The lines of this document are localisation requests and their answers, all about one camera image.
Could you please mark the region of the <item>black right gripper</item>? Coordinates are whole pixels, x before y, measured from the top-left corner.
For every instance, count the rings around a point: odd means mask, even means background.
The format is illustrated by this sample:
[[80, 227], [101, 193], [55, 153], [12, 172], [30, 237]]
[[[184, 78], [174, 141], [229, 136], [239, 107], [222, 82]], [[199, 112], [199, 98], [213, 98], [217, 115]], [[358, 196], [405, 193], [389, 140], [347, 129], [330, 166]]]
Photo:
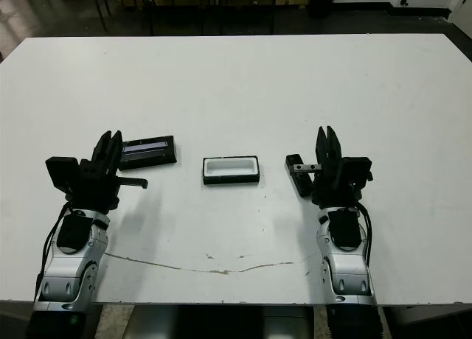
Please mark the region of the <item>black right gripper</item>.
[[[329, 159], [337, 162], [326, 162]], [[311, 198], [320, 209], [351, 207], [362, 199], [365, 187], [365, 157], [343, 157], [336, 132], [323, 127], [316, 137], [316, 158], [324, 164], [292, 163], [292, 181], [302, 198]]]

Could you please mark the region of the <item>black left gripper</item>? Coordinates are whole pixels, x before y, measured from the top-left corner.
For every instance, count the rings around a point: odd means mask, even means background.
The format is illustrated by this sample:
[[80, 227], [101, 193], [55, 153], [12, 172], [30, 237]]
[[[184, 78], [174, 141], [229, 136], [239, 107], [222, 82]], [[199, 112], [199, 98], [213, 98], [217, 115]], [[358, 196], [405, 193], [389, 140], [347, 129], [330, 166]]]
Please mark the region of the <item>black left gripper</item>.
[[144, 178], [117, 175], [121, 157], [121, 131], [118, 130], [112, 137], [111, 131], [106, 131], [97, 142], [91, 161], [82, 159], [78, 164], [78, 174], [68, 180], [66, 200], [74, 209], [110, 212], [118, 206], [121, 186], [147, 189], [148, 180]]

